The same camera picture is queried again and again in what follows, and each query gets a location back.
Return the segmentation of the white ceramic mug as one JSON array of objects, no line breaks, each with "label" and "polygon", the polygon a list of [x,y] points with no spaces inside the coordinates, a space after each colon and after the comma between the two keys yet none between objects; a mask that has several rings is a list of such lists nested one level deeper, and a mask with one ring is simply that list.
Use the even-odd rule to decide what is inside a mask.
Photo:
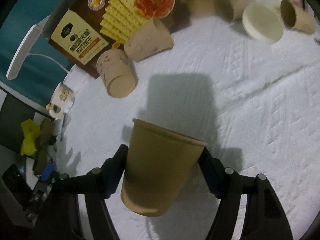
[{"label": "white ceramic mug", "polygon": [[74,105],[74,92],[63,83],[59,83],[46,106],[49,115],[55,120],[61,119]]}]

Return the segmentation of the kraft cup by cardboard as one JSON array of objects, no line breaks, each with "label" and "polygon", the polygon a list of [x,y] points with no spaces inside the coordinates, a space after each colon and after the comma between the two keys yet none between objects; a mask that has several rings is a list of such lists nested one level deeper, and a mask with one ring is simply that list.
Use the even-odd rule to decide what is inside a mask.
[{"label": "kraft cup by cardboard", "polygon": [[227,22],[240,20],[246,7],[254,0],[217,0],[217,13]]}]

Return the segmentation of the yellow plastic bag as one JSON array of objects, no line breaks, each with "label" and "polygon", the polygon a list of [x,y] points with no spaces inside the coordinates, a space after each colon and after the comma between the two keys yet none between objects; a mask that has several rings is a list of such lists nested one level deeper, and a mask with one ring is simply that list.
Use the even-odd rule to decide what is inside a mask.
[{"label": "yellow plastic bag", "polygon": [[21,123],[21,129],[23,132],[23,141],[21,144],[20,154],[22,156],[31,156],[36,153],[36,139],[41,135],[41,128],[35,124],[33,120],[28,119]]}]

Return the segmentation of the floral cup lying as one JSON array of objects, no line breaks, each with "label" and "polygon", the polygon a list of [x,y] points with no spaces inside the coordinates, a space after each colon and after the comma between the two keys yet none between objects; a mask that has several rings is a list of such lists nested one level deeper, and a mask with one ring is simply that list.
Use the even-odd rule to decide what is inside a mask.
[{"label": "floral cup lying", "polygon": [[139,62],[161,51],[174,47],[170,31],[159,19],[151,19],[125,43],[125,53]]},{"label": "floral cup lying", "polygon": [[136,87],[133,64],[123,50],[110,49],[102,53],[96,69],[108,95],[113,98],[124,98]]}]

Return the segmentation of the plain kraft paper cup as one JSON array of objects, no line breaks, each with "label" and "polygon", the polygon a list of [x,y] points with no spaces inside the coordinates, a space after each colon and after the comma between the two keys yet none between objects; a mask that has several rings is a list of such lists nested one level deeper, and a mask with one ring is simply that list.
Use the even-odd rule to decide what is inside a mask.
[{"label": "plain kraft paper cup", "polygon": [[207,143],[134,119],[121,200],[146,217],[167,213]]}]

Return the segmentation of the floral cup lying front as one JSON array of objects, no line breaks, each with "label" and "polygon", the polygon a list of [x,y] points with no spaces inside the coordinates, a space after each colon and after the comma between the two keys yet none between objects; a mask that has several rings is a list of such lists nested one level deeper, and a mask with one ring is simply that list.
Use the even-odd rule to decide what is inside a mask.
[{"label": "floral cup lying front", "polygon": [[124,98],[136,87],[133,64],[123,50],[110,49],[102,53],[96,69],[108,95],[113,98]]}]

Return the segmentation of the white paper cup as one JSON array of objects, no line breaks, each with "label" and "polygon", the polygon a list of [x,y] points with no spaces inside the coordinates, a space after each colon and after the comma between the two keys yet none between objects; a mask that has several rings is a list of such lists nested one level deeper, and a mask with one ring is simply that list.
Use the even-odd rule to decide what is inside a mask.
[{"label": "white paper cup", "polygon": [[281,16],[262,3],[251,3],[246,7],[242,25],[249,37],[265,43],[277,43],[284,33]]}]

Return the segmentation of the cracker box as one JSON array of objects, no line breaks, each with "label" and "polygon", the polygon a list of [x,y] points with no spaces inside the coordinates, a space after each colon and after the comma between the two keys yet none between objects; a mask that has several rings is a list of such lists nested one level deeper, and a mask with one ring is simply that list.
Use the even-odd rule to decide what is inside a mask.
[{"label": "cracker box", "polygon": [[62,0],[49,16],[43,35],[61,54],[97,78],[98,57],[124,44],[153,20],[171,33],[190,25],[180,0]]}]

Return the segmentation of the kraft cup lying right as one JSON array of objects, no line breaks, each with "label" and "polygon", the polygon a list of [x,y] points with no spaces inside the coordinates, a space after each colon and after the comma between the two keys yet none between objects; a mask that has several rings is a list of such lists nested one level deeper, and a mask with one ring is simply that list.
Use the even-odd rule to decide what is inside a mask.
[{"label": "kraft cup lying right", "polygon": [[291,0],[282,0],[280,10],[282,19],[289,29],[297,30],[309,35],[313,35],[316,32],[314,18]]}]

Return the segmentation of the floral cup lying back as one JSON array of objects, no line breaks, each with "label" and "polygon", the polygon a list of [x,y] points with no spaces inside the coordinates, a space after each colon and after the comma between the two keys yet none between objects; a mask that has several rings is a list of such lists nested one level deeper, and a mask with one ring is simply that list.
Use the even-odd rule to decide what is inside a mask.
[{"label": "floral cup lying back", "polygon": [[125,53],[139,62],[161,51],[174,47],[170,31],[159,19],[151,19],[125,43]]}]

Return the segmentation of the small cardboard box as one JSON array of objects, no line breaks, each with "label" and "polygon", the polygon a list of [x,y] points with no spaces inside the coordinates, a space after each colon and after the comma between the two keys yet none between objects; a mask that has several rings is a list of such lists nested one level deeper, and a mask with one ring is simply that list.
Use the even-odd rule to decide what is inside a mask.
[{"label": "small cardboard box", "polygon": [[218,0],[180,0],[189,11],[190,18],[207,18],[217,14]]}]

